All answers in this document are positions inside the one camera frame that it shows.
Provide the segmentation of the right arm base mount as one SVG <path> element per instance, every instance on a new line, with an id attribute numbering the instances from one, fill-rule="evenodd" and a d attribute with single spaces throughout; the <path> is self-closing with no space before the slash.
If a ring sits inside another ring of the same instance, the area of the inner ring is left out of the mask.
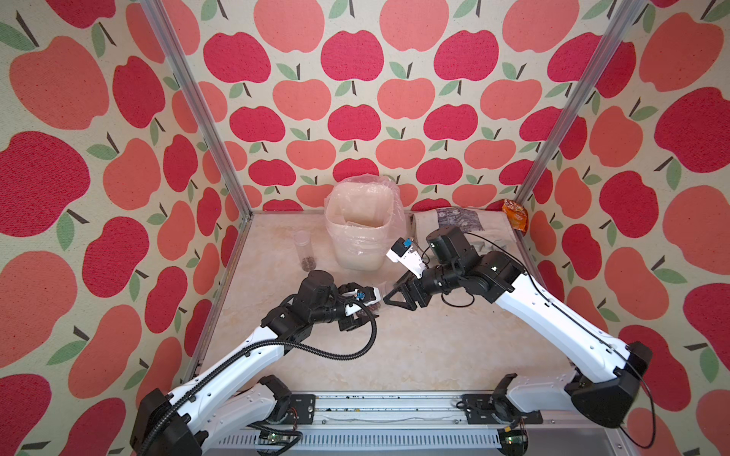
<path id="1" fill-rule="evenodd" d="M 493 399 L 491 394 L 463 394 L 455 407 L 465 413 L 469 425 L 504 425 L 517 426 L 541 425 L 544 423 L 539 410 L 521 412 L 507 399 Z"/>

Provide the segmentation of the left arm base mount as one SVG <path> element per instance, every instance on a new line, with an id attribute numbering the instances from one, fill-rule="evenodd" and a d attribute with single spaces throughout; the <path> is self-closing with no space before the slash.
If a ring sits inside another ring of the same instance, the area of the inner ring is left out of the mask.
<path id="1" fill-rule="evenodd" d="M 275 425 L 312 425 L 317 397 L 314 394 L 294 393 L 283 401 L 278 401 L 273 412 L 260 421 L 268 426 Z"/>

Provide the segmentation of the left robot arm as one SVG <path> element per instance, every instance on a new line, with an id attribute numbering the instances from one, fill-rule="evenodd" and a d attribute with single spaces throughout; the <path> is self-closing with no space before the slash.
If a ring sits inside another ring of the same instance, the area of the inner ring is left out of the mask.
<path id="1" fill-rule="evenodd" d="M 334 361 L 351 361 L 372 349 L 378 335 L 373 312 L 378 288 L 350 282 L 336 285 L 331 274 L 315 270 L 262 319 L 234 351 L 169 393 L 154 389 L 142 400 L 130 437 L 138 455 L 202 455 L 216 437 L 240 427 L 267 431 L 290 409 L 291 391 L 276 376 L 243 386 L 287 353 L 299 350 Z M 338 323 L 342 332 L 371 328 L 365 346 L 354 353 L 330 353 L 305 344 L 317 324 Z"/>

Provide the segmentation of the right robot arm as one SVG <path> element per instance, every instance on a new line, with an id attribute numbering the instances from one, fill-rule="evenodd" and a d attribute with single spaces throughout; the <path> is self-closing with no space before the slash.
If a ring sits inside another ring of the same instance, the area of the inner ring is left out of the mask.
<path id="1" fill-rule="evenodd" d="M 641 342 L 627 344 L 573 311 L 530 275 L 522 262 L 500 249 L 481 255 L 457 226 L 433 231 L 427 241 L 437 263 L 426 265 L 414 246 L 398 239 L 387 253 L 407 268 L 386 294 L 387 305 L 414 311 L 435 295 L 463 289 L 520 318 L 560 350 L 570 368 L 554 377 L 507 374 L 492 392 L 490 409 L 511 424 L 543 410 L 575 410 L 608 429 L 623 424 L 652 359 Z"/>

